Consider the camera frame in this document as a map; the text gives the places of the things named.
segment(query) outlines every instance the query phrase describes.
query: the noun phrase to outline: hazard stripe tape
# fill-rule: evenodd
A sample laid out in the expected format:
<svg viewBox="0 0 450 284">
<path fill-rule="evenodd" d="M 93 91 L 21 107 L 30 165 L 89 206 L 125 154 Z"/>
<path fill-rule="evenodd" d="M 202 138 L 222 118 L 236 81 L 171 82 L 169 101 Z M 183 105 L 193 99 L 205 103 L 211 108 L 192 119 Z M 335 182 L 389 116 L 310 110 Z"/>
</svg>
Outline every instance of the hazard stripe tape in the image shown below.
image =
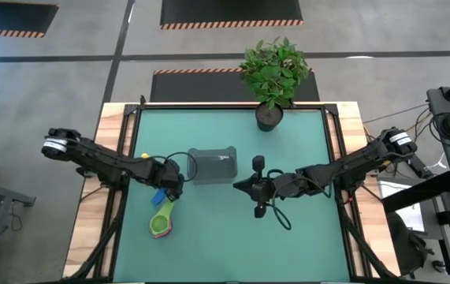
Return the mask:
<svg viewBox="0 0 450 284">
<path fill-rule="evenodd" d="M 170 73 L 232 73 L 242 72 L 242 68 L 213 68 L 213 69 L 164 69 L 155 70 L 156 74 L 170 74 Z"/>
<path fill-rule="evenodd" d="M 303 25 L 303 20 L 264 20 L 264 21 L 219 21 L 203 23 L 176 23 L 162 24 L 162 30 L 179 30 L 192 28 L 250 28 L 272 26 L 296 26 Z"/>
<path fill-rule="evenodd" d="M 0 30 L 0 36 L 8 37 L 29 37 L 29 38 L 42 38 L 44 32 L 26 32 L 26 31 L 12 31 L 12 30 Z"/>
</svg>

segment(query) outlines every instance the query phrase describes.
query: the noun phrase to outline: black floor mat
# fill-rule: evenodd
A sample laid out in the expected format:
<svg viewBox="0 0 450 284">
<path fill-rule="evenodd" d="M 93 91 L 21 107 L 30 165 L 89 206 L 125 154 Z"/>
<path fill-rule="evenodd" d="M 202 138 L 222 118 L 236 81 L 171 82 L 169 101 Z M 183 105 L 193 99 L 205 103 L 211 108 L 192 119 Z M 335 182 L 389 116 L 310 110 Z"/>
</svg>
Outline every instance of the black floor mat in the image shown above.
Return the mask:
<svg viewBox="0 0 450 284">
<path fill-rule="evenodd" d="M 0 36 L 41 38 L 57 11 L 56 5 L 0 2 Z"/>
<path fill-rule="evenodd" d="M 303 24 L 298 0 L 163 0 L 162 29 Z"/>
<path fill-rule="evenodd" d="M 254 102 L 255 96 L 240 80 L 238 68 L 159 70 L 153 75 L 151 102 Z M 319 102 L 311 72 L 295 91 L 295 101 Z"/>
</svg>

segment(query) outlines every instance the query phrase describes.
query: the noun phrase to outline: gray floor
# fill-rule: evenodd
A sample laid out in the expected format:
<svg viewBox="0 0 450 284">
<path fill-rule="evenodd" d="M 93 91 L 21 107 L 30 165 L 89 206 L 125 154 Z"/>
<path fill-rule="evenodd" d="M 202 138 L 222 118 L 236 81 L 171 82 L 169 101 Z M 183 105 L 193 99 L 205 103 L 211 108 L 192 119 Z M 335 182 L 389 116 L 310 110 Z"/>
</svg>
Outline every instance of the gray floor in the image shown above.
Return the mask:
<svg viewBox="0 0 450 284">
<path fill-rule="evenodd" d="M 59 3 L 45 38 L 0 38 L 0 56 L 114 53 L 127 0 Z M 160 3 L 137 1 L 124 54 L 236 53 L 278 35 L 306 52 L 450 50 L 450 0 L 300 0 L 301 27 L 187 31 L 159 29 Z M 321 99 L 358 101 L 364 121 L 422 104 L 427 89 L 450 86 L 450 57 L 307 61 Z M 111 100 L 148 98 L 156 69 L 225 68 L 239 62 L 122 62 Z M 50 127 L 93 136 L 109 71 L 110 62 L 0 63 L 0 185 L 38 197 L 33 208 L 17 209 L 23 230 L 2 238 L 0 283 L 60 278 L 83 179 L 73 164 L 45 159 L 40 148 Z M 422 110 L 368 127 L 373 134 L 394 125 L 407 128 Z M 438 161 L 442 148 L 428 133 L 418 145 L 426 164 Z M 411 174 L 406 168 L 402 172 Z"/>
</svg>

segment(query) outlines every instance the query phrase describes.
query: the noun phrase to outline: lime green object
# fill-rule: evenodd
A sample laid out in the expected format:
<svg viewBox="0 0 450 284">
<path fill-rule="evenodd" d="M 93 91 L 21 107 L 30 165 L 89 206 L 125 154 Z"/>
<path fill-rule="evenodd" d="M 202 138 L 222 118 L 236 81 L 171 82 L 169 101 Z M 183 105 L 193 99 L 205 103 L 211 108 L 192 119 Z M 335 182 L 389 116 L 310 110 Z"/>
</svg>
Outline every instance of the lime green object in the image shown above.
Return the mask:
<svg viewBox="0 0 450 284">
<path fill-rule="evenodd" d="M 329 162 L 323 115 L 285 110 L 272 132 L 258 129 L 255 110 L 142 111 L 135 157 L 236 148 L 235 181 L 253 174 L 251 160 L 293 172 Z M 186 178 L 188 157 L 171 157 Z M 170 218 L 174 228 L 154 238 L 147 228 L 160 207 L 152 187 L 130 181 L 114 282 L 349 282 L 337 204 L 322 194 L 277 200 L 292 230 L 273 211 L 256 219 L 256 203 L 229 184 L 185 182 Z"/>
<path fill-rule="evenodd" d="M 151 218 L 149 222 L 149 231 L 153 237 L 163 237 L 172 229 L 172 222 L 170 221 L 170 212 L 174 208 L 174 202 L 165 202 L 158 210 L 158 212 Z"/>
</svg>

